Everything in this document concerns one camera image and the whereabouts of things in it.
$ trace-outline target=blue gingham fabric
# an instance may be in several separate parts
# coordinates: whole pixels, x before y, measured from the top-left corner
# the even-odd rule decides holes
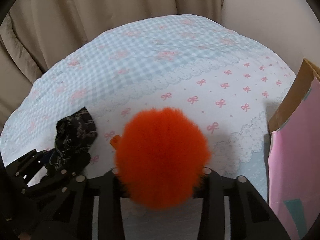
[[[211,168],[247,176],[266,198],[267,120],[294,78],[274,52],[207,18],[130,23],[102,33],[34,83],[5,124],[1,154],[7,165],[34,148],[53,148],[56,122],[85,106],[98,131],[85,174],[101,176],[114,166],[109,140],[132,115],[171,106],[207,136]],[[127,239],[196,239],[196,200],[168,212],[150,212],[130,200],[122,204]]]

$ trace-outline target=curtain fold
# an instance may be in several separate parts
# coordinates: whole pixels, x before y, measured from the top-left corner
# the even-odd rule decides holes
[[[0,133],[5,121],[28,95],[32,83],[19,70],[0,36]]]
[[[195,14],[219,23],[222,2],[223,0],[17,0],[0,35],[6,57],[11,57],[10,68],[20,70],[20,74],[31,84],[55,63],[104,31],[129,22],[172,14]],[[11,82],[20,87],[16,79]],[[24,92],[17,95],[15,100],[22,101],[23,96]],[[15,107],[14,103],[11,104],[11,109]]]

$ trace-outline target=paper bag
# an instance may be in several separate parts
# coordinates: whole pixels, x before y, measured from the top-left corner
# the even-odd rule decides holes
[[[270,132],[278,130],[289,119],[308,93],[314,78],[320,81],[320,69],[306,58],[303,59],[289,92],[268,123]]]
[[[320,69],[304,59],[269,122],[269,205],[292,240],[320,213]]]

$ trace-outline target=teal patch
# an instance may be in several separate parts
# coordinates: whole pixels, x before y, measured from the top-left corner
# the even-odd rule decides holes
[[[310,92],[311,92],[312,88],[309,89],[309,91],[306,93],[306,95],[303,98],[303,101],[306,101],[307,97],[309,96]]]
[[[278,131],[280,131],[287,124],[287,122],[289,122],[289,120],[290,120],[290,118],[288,118],[288,120],[285,121],[283,125],[281,125],[281,127],[278,129]]]
[[[307,233],[307,223],[304,217],[303,205],[300,199],[284,201],[290,215],[296,225],[299,239],[302,239]]]

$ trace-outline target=black metal bracket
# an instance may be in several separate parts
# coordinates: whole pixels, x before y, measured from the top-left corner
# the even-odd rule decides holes
[[[42,168],[40,160],[45,153],[33,150],[7,166],[7,183],[0,192],[11,197],[0,194],[0,203],[14,204],[15,208],[6,214],[7,221],[0,218],[1,228],[4,223],[7,230],[15,233],[13,235],[27,232],[32,240],[89,240],[92,239],[94,197],[99,196],[98,239],[124,240],[120,198],[129,196],[115,170],[87,180],[79,174],[84,164],[75,161],[68,170],[60,170],[52,178],[28,187],[27,183]],[[224,196],[229,197],[231,239],[289,239],[268,204],[246,177],[230,179],[209,168],[205,170],[202,186],[195,189],[193,195],[203,198],[198,240],[224,240]]]

